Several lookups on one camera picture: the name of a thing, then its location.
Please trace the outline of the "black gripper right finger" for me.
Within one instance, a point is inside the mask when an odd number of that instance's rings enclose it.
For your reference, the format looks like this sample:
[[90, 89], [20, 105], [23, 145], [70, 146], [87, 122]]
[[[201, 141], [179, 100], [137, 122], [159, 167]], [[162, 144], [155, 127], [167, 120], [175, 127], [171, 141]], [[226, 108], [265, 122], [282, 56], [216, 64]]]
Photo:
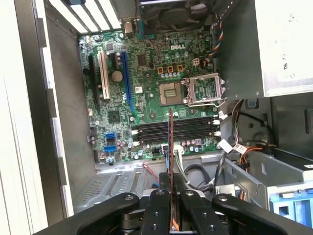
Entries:
[[181, 214], [198, 235], [309, 235], [311, 229], [230, 194], [205, 203], [196, 190], [175, 180]]

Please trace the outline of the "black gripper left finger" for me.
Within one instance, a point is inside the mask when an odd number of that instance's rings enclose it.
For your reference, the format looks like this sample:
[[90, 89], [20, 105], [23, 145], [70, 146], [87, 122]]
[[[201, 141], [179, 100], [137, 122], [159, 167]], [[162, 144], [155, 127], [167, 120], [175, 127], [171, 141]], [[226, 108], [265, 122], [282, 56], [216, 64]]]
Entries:
[[170, 232], [170, 178], [142, 197], [122, 193], [49, 226], [40, 235], [167, 235]]

